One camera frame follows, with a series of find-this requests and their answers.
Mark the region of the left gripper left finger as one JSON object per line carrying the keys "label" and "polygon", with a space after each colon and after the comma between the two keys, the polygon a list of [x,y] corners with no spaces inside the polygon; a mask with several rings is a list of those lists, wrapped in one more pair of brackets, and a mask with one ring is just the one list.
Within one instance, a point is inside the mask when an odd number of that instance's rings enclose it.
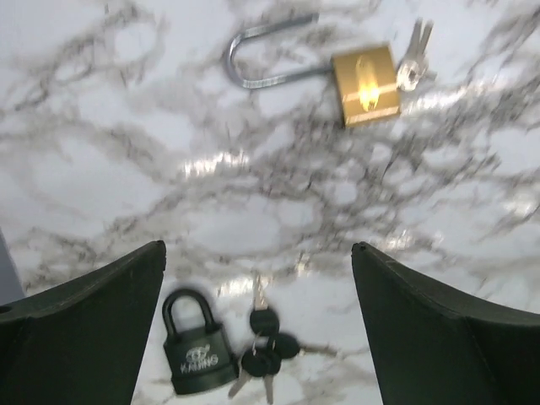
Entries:
{"label": "left gripper left finger", "polygon": [[131,402],[165,272],[165,243],[1,307],[1,402]]}

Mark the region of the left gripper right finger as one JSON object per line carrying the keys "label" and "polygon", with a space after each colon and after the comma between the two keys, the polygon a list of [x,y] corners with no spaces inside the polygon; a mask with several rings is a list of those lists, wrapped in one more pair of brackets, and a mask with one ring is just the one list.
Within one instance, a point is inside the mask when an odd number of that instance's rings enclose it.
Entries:
{"label": "left gripper right finger", "polygon": [[539,316],[430,278],[373,246],[351,252],[385,404],[539,402]]}

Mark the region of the black padlock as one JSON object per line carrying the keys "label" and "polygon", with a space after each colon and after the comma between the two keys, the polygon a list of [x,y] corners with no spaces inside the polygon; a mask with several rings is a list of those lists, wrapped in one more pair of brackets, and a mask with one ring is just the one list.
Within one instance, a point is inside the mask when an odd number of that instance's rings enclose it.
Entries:
{"label": "black padlock", "polygon": [[[172,310],[181,298],[190,298],[198,303],[204,319],[202,326],[182,331],[177,329]],[[164,351],[176,395],[207,392],[237,379],[238,360],[230,347],[224,325],[214,319],[203,294],[190,288],[171,292],[162,305],[162,316],[167,333]]]}

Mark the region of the large brass padlock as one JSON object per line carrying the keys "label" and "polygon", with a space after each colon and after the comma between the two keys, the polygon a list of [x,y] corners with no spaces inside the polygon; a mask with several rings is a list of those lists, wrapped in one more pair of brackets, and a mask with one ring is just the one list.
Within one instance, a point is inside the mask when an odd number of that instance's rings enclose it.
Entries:
{"label": "large brass padlock", "polygon": [[335,54],[327,64],[294,73],[260,79],[247,79],[241,76],[233,57],[242,43],[311,24],[318,19],[318,13],[310,13],[238,32],[231,38],[224,52],[224,69],[230,80],[244,89],[254,90],[291,84],[312,76],[330,73],[337,85],[345,127],[357,127],[368,122],[399,116],[401,101],[397,89],[397,73],[392,51],[387,43]]}

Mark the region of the silver keys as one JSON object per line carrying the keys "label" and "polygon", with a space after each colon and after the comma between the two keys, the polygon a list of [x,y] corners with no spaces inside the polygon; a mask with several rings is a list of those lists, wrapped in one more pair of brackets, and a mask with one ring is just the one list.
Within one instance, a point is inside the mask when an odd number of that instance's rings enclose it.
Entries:
{"label": "silver keys", "polygon": [[414,24],[408,48],[397,67],[397,87],[401,91],[412,92],[423,79],[436,78],[436,73],[429,70],[425,54],[433,26],[432,20],[424,23],[418,19]]}

